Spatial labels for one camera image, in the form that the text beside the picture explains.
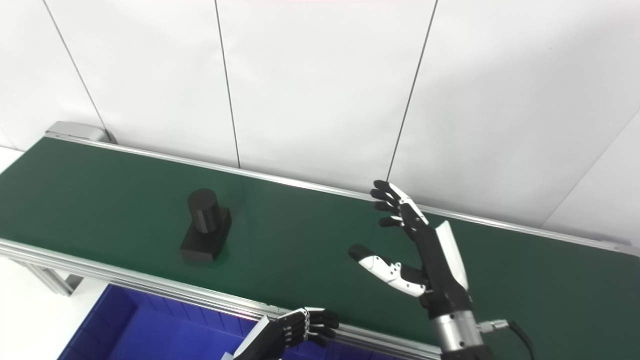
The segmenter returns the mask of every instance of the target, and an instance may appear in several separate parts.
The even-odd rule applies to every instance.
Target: silver cylindrical connector
[[[431,323],[440,339],[442,352],[453,352],[483,344],[474,314],[469,310],[438,316],[432,319]]]
[[[478,330],[481,333],[486,334],[487,332],[493,332],[500,329],[506,329],[509,327],[509,322],[504,319],[500,320],[491,320],[488,322],[481,322],[478,324]]]

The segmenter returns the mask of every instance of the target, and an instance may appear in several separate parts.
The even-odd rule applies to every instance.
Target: white floor
[[[21,152],[0,147],[0,172]],[[85,279],[55,295],[22,266],[0,258],[0,359],[57,359],[107,284]]]

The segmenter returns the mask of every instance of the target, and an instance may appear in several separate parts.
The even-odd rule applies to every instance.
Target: panel seam
[[[2,133],[2,135],[4,135],[4,137],[7,139],[7,141],[9,142],[9,145],[11,146],[10,149],[13,150],[18,150],[20,151],[20,149],[18,149],[18,147],[15,145],[15,143],[13,142],[13,140],[11,140],[11,138],[9,137],[9,135],[7,135],[7,132],[0,126],[0,133]]]
[[[69,58],[71,59],[71,63],[73,64],[74,69],[76,70],[76,74],[80,78],[80,82],[82,83],[82,86],[84,87],[84,90],[85,90],[87,96],[89,97],[89,101],[91,102],[91,105],[93,106],[93,110],[95,110],[95,114],[98,116],[98,119],[100,120],[100,123],[102,124],[102,127],[104,128],[104,132],[107,134],[107,137],[109,138],[109,141],[113,142],[113,139],[111,138],[111,134],[109,133],[109,130],[107,130],[107,126],[104,124],[104,120],[102,119],[102,115],[100,115],[100,111],[98,111],[98,107],[95,105],[95,101],[93,101],[93,97],[91,96],[91,93],[89,92],[89,88],[86,86],[86,83],[84,82],[84,78],[82,77],[82,74],[80,74],[80,70],[78,69],[76,61],[74,60],[73,55],[71,55],[71,50],[69,50],[69,46],[67,45],[67,42],[65,41],[65,38],[62,37],[62,32],[60,31],[60,28],[58,27],[58,23],[56,22],[56,19],[54,19],[54,17],[53,17],[53,13],[51,13],[51,9],[49,8],[49,5],[47,4],[47,1],[46,0],[42,0],[42,3],[44,4],[45,8],[47,8],[47,13],[49,14],[49,18],[51,18],[51,22],[53,22],[53,26],[56,28],[56,32],[58,32],[58,36],[60,37],[60,40],[62,41],[62,45],[64,45],[65,50],[67,51],[67,54],[69,55]]]
[[[556,211],[560,208],[560,206],[562,206],[562,204],[565,202],[565,200],[569,197],[569,195],[571,195],[571,193],[578,187],[578,185],[580,185],[580,183],[582,182],[582,180],[584,180],[584,178],[589,174],[589,172],[591,171],[591,169],[598,163],[598,161],[600,161],[600,159],[602,159],[602,156],[604,156],[604,154],[609,150],[609,148],[611,148],[611,146],[613,145],[613,143],[616,142],[616,140],[620,137],[620,134],[624,133],[624,131],[629,127],[629,124],[631,124],[631,122],[638,116],[638,114],[640,114],[640,108],[638,108],[638,110],[631,116],[631,119],[629,119],[627,121],[627,123],[620,129],[620,131],[618,131],[618,134],[616,134],[616,136],[614,136],[613,140],[611,140],[611,142],[609,143],[609,145],[607,145],[607,147],[600,153],[600,155],[596,158],[596,160],[594,162],[592,162],[591,166],[589,166],[589,168],[587,168],[587,170],[583,173],[583,175],[578,179],[578,181],[575,182],[575,184],[571,187],[571,189],[566,193],[566,195],[562,198],[562,200],[560,200],[558,202],[558,205],[551,211],[551,213],[549,214],[549,216],[547,216],[547,218],[542,221],[542,224],[540,225],[540,228],[543,228],[547,222],[549,221],[549,219],[551,219],[552,216],[554,216],[554,214],[556,213]]]
[[[238,138],[236,135],[236,120],[234,118],[234,107],[231,102],[231,89],[229,88],[229,75],[227,73],[227,57],[225,56],[225,45],[222,41],[222,25],[220,24],[220,12],[218,11],[218,0],[213,1],[216,7],[216,21],[218,22],[218,36],[220,37],[220,50],[222,52],[222,65],[225,69],[225,82],[227,84],[227,97],[229,98],[229,112],[231,112],[231,126],[234,130],[234,142],[236,144],[236,158],[238,161],[238,168],[240,166],[240,150],[238,149]]]
[[[404,129],[404,121],[406,120],[406,114],[409,111],[409,105],[411,104],[411,98],[413,96],[413,89],[415,88],[415,82],[418,79],[418,73],[420,72],[420,66],[422,65],[422,58],[424,57],[424,50],[427,47],[427,40],[429,40],[429,34],[431,33],[431,26],[433,25],[433,19],[436,15],[436,9],[438,8],[438,0],[433,4],[433,11],[431,12],[431,18],[429,19],[429,26],[427,27],[427,33],[424,36],[424,43],[422,44],[422,51],[420,52],[420,58],[418,59],[418,65],[415,69],[415,75],[413,76],[413,82],[411,83],[411,90],[409,91],[409,98],[406,101],[406,107],[404,108],[404,114],[402,116],[402,122],[400,123],[400,131],[398,132],[398,137],[396,139],[396,146],[394,147],[394,153],[391,155],[391,163],[389,164],[389,171],[387,172],[387,181],[389,181],[389,177],[391,176],[391,169],[394,166],[394,160],[396,159],[396,152],[398,150],[398,145],[400,144],[400,137],[402,136],[402,131]]]

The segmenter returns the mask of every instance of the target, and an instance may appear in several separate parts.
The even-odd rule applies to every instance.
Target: conveyor leg
[[[56,294],[71,296],[77,286],[83,280],[81,276],[69,275],[67,279],[63,279],[55,270],[49,268],[25,263],[23,261],[15,261],[16,263],[26,267],[33,275],[42,281],[51,291]]]

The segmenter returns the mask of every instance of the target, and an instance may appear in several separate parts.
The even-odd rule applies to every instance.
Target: white wall panel
[[[49,0],[123,145],[236,165],[213,0]]]
[[[384,178],[433,1],[219,0],[243,168]]]
[[[640,247],[640,112],[580,180],[545,229]]]
[[[14,144],[11,143],[11,140],[9,140],[9,138],[6,137],[6,135],[4,134],[4,131],[2,131],[1,128],[0,128],[0,147],[7,147],[10,149],[13,149],[15,147]]]
[[[0,1],[0,128],[26,150],[59,120],[102,127],[43,3]]]
[[[640,106],[638,19],[635,0],[440,1],[390,180],[540,226]]]

